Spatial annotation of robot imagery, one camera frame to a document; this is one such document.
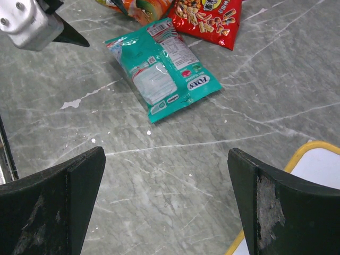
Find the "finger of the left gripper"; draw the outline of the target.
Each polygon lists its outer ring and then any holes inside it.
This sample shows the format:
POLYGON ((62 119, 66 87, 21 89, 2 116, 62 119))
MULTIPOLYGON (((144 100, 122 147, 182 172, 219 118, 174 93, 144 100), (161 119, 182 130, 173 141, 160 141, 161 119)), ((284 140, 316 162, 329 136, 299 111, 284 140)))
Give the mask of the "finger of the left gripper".
POLYGON ((123 14, 128 15, 128 11, 124 6, 123 0, 110 0, 109 3, 118 8, 123 14))
POLYGON ((56 17, 62 22, 63 31, 53 40, 53 42, 74 44, 81 47, 90 46, 86 38, 76 31, 69 23, 62 19, 58 14, 56 14, 56 17))

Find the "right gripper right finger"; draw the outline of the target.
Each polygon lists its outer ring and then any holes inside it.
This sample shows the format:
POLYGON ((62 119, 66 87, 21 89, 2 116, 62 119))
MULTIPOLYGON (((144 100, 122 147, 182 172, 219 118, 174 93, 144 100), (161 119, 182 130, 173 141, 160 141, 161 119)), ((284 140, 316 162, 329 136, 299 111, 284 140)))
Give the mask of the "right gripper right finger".
POLYGON ((249 254, 339 254, 339 189, 228 153, 249 254))

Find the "orange snack bag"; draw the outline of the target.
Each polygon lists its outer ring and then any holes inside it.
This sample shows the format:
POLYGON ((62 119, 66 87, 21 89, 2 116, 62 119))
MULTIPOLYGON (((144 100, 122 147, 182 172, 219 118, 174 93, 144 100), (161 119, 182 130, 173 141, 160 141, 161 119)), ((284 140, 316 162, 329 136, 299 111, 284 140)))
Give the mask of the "orange snack bag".
MULTIPOLYGON (((96 0, 102 6, 121 12, 109 3, 110 0, 96 0)), ((129 17, 145 26, 160 20, 172 6, 172 0, 123 0, 129 17)))

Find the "small whiteboard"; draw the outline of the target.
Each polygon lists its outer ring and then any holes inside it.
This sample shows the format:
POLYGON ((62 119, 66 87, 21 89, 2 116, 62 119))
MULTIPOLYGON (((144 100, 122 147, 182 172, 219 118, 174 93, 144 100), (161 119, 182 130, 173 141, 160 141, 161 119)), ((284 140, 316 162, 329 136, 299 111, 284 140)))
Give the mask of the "small whiteboard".
MULTIPOLYGON (((339 147, 323 141, 301 146, 283 171, 310 182, 339 189, 339 147)), ((249 254, 243 228, 227 250, 228 254, 249 254)))

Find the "red nut mix snack bag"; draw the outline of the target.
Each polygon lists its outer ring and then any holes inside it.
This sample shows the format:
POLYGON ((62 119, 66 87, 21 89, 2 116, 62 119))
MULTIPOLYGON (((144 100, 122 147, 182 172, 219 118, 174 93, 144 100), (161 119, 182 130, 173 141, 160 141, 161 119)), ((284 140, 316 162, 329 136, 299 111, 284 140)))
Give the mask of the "red nut mix snack bag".
POLYGON ((241 11, 241 0, 178 0, 168 17, 177 31, 233 50, 241 11))

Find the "teal snack bag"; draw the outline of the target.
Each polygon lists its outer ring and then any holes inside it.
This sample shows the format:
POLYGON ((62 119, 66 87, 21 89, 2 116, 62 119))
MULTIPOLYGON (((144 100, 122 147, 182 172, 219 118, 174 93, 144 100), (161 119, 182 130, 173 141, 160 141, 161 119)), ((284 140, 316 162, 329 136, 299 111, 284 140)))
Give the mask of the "teal snack bag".
POLYGON ((222 89, 165 18, 105 42, 156 123, 222 89))

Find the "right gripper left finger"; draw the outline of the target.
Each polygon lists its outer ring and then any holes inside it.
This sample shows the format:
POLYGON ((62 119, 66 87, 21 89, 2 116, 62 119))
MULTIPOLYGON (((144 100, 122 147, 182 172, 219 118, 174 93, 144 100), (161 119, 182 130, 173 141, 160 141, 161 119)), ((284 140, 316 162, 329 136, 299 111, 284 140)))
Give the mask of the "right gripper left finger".
POLYGON ((94 147, 1 185, 1 254, 80 254, 106 164, 94 147))

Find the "aluminium frame rail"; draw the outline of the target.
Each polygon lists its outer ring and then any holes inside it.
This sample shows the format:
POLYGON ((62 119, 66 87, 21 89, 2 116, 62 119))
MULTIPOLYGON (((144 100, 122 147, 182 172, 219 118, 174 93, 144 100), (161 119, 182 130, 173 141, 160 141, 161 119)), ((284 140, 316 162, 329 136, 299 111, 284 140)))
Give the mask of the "aluminium frame rail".
POLYGON ((1 119, 1 185, 19 179, 5 127, 1 119))

